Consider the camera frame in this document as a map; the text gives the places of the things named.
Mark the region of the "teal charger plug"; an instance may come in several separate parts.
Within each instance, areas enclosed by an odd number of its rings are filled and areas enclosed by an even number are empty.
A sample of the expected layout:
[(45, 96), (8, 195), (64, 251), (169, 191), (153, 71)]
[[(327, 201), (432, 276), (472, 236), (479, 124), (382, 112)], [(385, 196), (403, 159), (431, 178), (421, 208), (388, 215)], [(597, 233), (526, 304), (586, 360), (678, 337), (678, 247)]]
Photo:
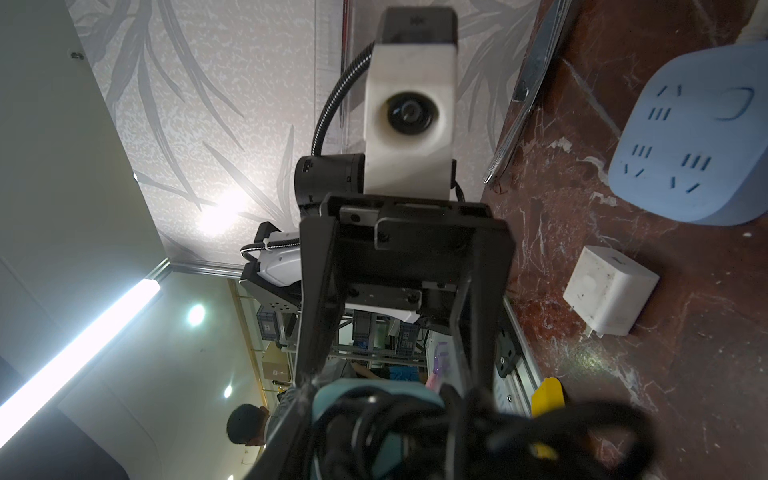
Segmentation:
[(303, 472), (310, 479), (442, 479), (448, 410), (409, 382), (337, 380), (319, 390)]

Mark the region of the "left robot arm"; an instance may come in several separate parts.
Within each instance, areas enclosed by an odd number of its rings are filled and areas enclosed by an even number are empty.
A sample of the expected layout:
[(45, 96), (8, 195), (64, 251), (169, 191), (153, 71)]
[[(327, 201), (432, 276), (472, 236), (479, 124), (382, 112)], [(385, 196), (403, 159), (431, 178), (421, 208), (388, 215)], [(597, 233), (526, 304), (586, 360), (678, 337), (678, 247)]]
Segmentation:
[(315, 376), (343, 313), (358, 308), (447, 330), (462, 382), (493, 383), (514, 242), (460, 199), (453, 140), (458, 47), (371, 43), (344, 71), (295, 168), (295, 232), (265, 225), (242, 281), (300, 312), (296, 373)]

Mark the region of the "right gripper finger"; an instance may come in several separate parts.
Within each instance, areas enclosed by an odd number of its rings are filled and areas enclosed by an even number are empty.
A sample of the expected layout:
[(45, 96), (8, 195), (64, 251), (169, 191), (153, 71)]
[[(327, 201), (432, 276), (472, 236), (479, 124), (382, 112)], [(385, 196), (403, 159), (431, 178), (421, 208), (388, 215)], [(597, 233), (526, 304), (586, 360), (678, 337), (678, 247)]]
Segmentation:
[(312, 385), (295, 387), (293, 397), (287, 402), (287, 409), (272, 421), (270, 435), (266, 435), (263, 423), (266, 414), (261, 408), (248, 404), (249, 410), (259, 411), (260, 425), (252, 422), (253, 415), (243, 418), (248, 429), (247, 440), (259, 431), (264, 440), (264, 451), (255, 462), (245, 479), (309, 479), (309, 444), (312, 437), (313, 400), (318, 388)]

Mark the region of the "white charger plug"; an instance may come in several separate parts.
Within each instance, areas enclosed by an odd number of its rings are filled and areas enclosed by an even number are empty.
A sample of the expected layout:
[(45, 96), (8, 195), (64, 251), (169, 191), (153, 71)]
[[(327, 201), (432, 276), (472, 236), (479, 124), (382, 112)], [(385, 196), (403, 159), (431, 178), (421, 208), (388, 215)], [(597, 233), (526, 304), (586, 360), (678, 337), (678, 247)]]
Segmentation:
[(626, 336), (658, 281), (658, 274), (615, 249), (585, 246), (563, 298), (592, 331)]

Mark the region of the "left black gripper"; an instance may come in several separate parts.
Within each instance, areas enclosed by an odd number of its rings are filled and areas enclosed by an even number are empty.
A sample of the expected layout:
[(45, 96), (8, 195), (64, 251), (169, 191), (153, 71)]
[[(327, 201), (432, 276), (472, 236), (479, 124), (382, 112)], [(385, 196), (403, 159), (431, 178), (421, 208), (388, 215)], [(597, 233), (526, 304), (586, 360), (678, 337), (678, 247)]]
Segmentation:
[(450, 326), (462, 385), (493, 388), (498, 320), (515, 242), (482, 203), (363, 193), (361, 154), (304, 156), (294, 189), (302, 213), (302, 306), (296, 384), (324, 367), (348, 303)]

